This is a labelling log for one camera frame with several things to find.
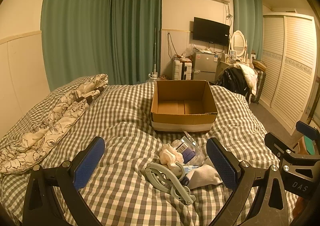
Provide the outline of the white sock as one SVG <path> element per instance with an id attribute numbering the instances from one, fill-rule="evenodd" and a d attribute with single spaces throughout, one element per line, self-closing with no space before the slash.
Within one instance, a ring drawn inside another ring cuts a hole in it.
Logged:
<path id="1" fill-rule="evenodd" d="M 190 190 L 222 183 L 222 179 L 217 173 L 217 170 L 210 164 L 204 164 L 199 168 L 191 170 L 187 174 L 187 178 L 189 179 L 187 186 Z"/>

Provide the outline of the blue white tissue pack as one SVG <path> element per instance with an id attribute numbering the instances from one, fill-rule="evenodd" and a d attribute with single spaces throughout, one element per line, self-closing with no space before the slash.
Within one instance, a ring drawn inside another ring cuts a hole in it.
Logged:
<path id="1" fill-rule="evenodd" d="M 188 174 L 190 171 L 193 171 L 193 170 L 195 170 L 197 168 L 199 168 L 198 165 L 184 165 L 183 166 L 185 174 Z"/>

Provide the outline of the clear plastic packet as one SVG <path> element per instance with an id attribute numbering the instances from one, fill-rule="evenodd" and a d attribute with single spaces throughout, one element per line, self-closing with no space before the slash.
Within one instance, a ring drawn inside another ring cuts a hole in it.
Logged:
<path id="1" fill-rule="evenodd" d="M 181 139 L 176 139 L 171 143 L 172 147 L 183 156 L 183 164 L 202 166 L 204 164 L 204 154 L 198 146 L 183 136 Z"/>

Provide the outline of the grey plastic folding hanger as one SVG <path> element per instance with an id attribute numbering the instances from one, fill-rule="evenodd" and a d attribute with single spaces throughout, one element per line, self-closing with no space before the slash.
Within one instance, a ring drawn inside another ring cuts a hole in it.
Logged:
<path id="1" fill-rule="evenodd" d="M 147 164 L 145 175 L 157 190 L 171 195 L 186 205 L 191 205 L 196 201 L 196 197 L 191 194 L 190 189 L 187 187 L 187 178 L 185 177 L 183 165 L 179 162 L 176 162 L 176 165 L 181 172 L 179 176 L 176 176 L 166 166 L 154 162 Z"/>

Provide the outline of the cream lace cloth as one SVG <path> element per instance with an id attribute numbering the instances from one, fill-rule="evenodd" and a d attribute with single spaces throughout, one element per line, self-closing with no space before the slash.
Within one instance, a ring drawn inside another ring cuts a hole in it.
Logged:
<path id="1" fill-rule="evenodd" d="M 177 167 L 176 163 L 183 164 L 184 159 L 181 153 L 179 153 L 170 144 L 164 144 L 159 153 L 159 160 L 162 165 L 166 165 L 170 170 Z"/>

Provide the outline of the white louvered wardrobe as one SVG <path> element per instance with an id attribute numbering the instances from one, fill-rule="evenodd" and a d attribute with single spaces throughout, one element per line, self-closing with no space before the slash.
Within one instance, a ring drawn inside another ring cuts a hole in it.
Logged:
<path id="1" fill-rule="evenodd" d="M 259 102 L 293 134 L 316 75 L 315 21 L 303 14 L 269 13 L 264 15 L 263 28 L 266 79 Z"/>

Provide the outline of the chair with piled clothes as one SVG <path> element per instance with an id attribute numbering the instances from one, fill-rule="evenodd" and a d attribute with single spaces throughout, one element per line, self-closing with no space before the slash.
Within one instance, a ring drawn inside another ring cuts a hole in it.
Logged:
<path id="1" fill-rule="evenodd" d="M 242 63 L 235 63 L 225 68 L 218 76 L 215 85 L 222 86 L 233 93 L 245 97 L 250 104 L 251 97 L 256 96 L 258 73 Z"/>

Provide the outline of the white oval vanity mirror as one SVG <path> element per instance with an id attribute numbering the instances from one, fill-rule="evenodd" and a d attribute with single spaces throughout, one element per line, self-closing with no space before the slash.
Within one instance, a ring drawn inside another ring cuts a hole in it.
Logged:
<path id="1" fill-rule="evenodd" d="M 236 30 L 229 41 L 229 54 L 236 58 L 244 58 L 247 51 L 247 40 L 240 30 Z"/>

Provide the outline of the small grey refrigerator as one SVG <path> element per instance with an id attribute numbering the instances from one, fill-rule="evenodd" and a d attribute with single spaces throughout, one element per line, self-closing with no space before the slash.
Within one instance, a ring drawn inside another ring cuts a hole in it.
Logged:
<path id="1" fill-rule="evenodd" d="M 193 80 L 214 82 L 218 56 L 208 53 L 195 53 L 193 58 Z"/>

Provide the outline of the green curtain right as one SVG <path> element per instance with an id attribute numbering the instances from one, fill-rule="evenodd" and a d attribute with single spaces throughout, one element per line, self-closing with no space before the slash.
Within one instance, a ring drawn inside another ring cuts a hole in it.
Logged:
<path id="1" fill-rule="evenodd" d="M 239 30 L 247 40 L 247 53 L 260 60 L 263 54 L 262 0 L 233 0 L 234 31 Z"/>

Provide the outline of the green curtain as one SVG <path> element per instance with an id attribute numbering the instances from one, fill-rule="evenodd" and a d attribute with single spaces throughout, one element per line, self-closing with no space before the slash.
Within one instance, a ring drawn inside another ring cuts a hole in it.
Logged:
<path id="1" fill-rule="evenodd" d="M 162 0 L 43 0 L 41 32 L 50 89 L 105 73 L 112 85 L 160 70 Z"/>
<path id="2" fill-rule="evenodd" d="M 234 31 L 239 30 L 247 40 L 247 53 L 260 60 L 263 54 L 262 0 L 233 0 Z"/>

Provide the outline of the brown cardboard box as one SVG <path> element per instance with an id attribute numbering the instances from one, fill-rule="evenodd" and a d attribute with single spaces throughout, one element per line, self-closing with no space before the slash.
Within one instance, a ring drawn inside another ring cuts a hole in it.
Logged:
<path id="1" fill-rule="evenodd" d="M 159 132 L 208 132 L 218 110 L 206 80 L 159 80 L 151 104 L 151 125 Z"/>

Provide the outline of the white suitcase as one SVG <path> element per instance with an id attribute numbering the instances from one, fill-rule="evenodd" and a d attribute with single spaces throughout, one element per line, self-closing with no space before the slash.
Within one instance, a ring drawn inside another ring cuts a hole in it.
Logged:
<path id="1" fill-rule="evenodd" d="M 174 60 L 172 63 L 172 80 L 191 80 L 192 62 Z"/>

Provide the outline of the green curtain left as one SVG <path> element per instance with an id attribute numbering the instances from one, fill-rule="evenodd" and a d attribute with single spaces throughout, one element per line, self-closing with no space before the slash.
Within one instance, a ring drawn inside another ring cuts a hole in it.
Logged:
<path id="1" fill-rule="evenodd" d="M 105 73 L 112 85 L 160 70 L 162 0 L 43 0 L 41 32 L 50 89 Z"/>

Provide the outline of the black wall television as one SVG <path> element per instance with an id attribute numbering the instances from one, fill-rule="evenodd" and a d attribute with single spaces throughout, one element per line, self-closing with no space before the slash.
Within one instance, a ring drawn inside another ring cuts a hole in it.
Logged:
<path id="1" fill-rule="evenodd" d="M 193 40 L 222 46 L 229 45 L 230 26 L 212 20 L 194 17 Z"/>

